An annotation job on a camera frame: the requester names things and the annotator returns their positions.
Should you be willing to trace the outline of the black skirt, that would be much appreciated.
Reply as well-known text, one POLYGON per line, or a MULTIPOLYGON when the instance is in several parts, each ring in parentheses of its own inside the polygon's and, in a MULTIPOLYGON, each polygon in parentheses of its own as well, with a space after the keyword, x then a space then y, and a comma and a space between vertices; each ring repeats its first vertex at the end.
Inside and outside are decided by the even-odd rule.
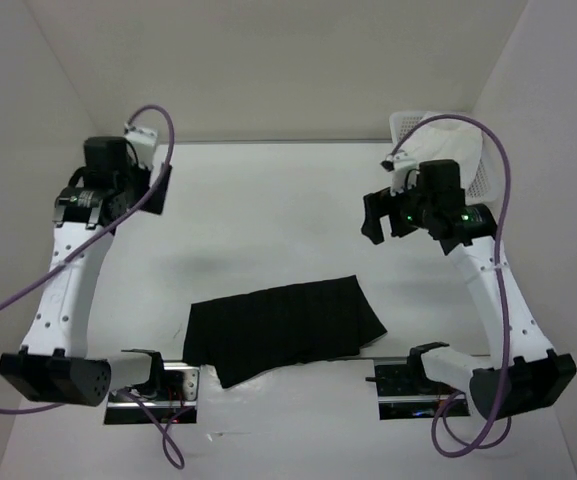
POLYGON ((279 367, 356 356, 386 334, 349 276, 192 304, 182 360, 214 367, 228 389, 279 367))

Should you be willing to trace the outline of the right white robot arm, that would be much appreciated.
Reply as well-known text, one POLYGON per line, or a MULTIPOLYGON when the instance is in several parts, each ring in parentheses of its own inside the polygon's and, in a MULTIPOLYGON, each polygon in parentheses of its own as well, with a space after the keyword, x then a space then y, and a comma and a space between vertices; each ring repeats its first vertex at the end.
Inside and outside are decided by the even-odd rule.
POLYGON ((418 393, 438 383, 466 395, 483 417, 502 419, 552 406, 577 373, 543 334, 512 275, 490 209, 469 205, 453 160, 386 160, 390 187, 364 196, 364 236, 384 240, 382 218, 403 238, 425 230, 462 275, 484 326, 490 355, 483 359, 444 342, 411 348, 406 381, 418 393))

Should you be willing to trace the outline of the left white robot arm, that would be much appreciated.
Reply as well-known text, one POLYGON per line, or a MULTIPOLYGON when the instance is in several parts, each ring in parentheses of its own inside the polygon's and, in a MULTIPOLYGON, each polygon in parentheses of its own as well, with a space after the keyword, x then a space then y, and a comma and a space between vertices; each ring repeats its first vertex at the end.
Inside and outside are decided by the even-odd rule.
POLYGON ((163 211, 170 174, 149 189, 157 143, 157 131, 146 127, 85 140, 85 163, 54 204, 50 268, 56 274, 43 289, 19 351, 0 357, 0 375, 27 400, 97 406, 121 389, 133 388, 148 400, 166 390, 157 351, 127 349, 101 359, 87 355, 89 316, 115 221, 131 208, 163 211))

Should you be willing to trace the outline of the white skirt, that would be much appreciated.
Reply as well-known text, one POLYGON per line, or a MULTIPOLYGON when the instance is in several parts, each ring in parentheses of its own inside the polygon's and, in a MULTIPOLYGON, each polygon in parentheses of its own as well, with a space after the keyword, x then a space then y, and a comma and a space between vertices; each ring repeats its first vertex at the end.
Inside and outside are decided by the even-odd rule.
POLYGON ((418 162, 454 160, 460 167, 461 187, 467 190, 476 177, 483 148, 478 127, 455 119, 442 119, 418 129, 402 149, 418 162))

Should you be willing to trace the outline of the white plastic basket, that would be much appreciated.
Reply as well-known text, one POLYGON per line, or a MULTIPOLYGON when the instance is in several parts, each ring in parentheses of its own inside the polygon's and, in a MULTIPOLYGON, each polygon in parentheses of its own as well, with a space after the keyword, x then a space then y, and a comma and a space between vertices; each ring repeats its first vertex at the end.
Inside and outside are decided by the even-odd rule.
POLYGON ((444 119, 417 130, 395 155, 394 163, 452 159, 460 166, 466 202, 492 203, 501 186, 485 146, 484 134, 466 122, 444 119))

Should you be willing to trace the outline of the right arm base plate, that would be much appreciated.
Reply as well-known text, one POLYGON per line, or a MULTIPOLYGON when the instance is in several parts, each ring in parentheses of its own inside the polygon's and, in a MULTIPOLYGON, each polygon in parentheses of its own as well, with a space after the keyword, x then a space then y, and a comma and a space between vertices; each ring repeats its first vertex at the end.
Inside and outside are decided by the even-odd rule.
POLYGON ((374 373, 366 381, 376 387, 382 421, 432 419, 454 392, 437 382, 418 385, 404 359, 376 359, 374 373))

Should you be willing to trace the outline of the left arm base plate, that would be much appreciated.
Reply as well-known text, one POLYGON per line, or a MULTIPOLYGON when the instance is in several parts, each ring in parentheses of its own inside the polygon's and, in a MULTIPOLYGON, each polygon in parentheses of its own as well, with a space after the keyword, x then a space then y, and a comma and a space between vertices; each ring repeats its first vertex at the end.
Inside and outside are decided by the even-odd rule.
POLYGON ((200 371, 180 361, 165 361, 158 386, 131 386, 127 393, 112 392, 106 403, 103 424, 143 425, 151 422, 147 412, 165 426, 194 424, 197 419, 200 371))

